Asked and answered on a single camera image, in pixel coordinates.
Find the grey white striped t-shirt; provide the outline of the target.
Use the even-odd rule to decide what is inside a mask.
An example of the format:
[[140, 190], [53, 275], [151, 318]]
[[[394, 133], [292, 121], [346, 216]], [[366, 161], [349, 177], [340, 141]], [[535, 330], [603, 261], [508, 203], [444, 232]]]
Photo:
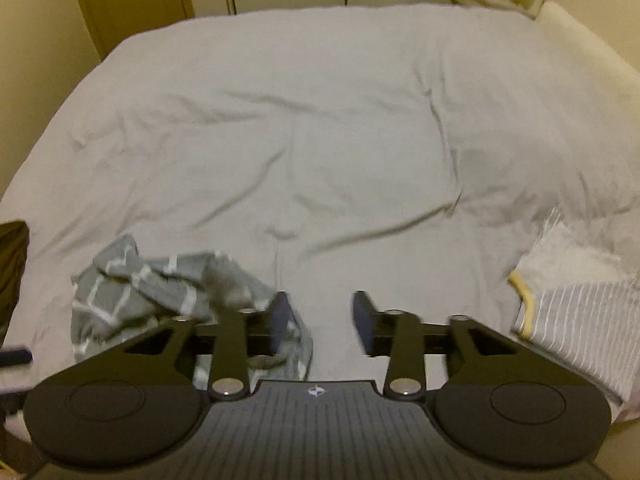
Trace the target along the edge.
[[223, 252], [145, 259], [124, 235], [72, 278], [70, 341], [76, 362], [168, 318], [208, 324], [224, 311], [265, 311], [277, 292]]

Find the dark brown garment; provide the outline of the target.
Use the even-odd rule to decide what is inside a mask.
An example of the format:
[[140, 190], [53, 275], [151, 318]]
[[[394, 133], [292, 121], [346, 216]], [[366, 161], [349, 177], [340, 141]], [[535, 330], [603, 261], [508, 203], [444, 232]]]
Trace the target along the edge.
[[29, 228], [25, 221], [2, 223], [0, 238], [0, 323], [1, 341], [6, 338], [13, 312], [20, 301], [26, 268]]

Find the white duvet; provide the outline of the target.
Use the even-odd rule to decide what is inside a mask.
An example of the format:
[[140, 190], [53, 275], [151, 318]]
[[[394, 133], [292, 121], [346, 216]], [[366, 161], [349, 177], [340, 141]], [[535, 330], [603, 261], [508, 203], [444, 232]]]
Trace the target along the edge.
[[382, 379], [350, 294], [508, 330], [506, 280], [551, 208], [639, 244], [639, 130], [558, 30], [458, 6], [200, 18], [124, 41], [76, 87], [1, 202], [30, 229], [6, 335], [29, 388], [73, 364], [72, 279], [131, 235], [180, 266], [222, 252], [283, 289], [312, 379]]

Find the grey striped storage bag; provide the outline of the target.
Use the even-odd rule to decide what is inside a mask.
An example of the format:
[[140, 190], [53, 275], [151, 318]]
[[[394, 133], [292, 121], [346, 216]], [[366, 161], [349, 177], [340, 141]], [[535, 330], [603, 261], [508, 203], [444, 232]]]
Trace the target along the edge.
[[553, 208], [509, 274], [521, 298], [512, 332], [595, 382], [618, 404], [639, 373], [639, 278]]

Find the cream mattress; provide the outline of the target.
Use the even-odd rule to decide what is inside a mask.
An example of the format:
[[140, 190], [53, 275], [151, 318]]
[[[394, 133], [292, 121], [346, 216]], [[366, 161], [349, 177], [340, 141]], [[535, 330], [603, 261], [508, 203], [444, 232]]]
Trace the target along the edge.
[[545, 2], [536, 18], [561, 49], [585, 67], [629, 116], [639, 121], [639, 72], [559, 4]]

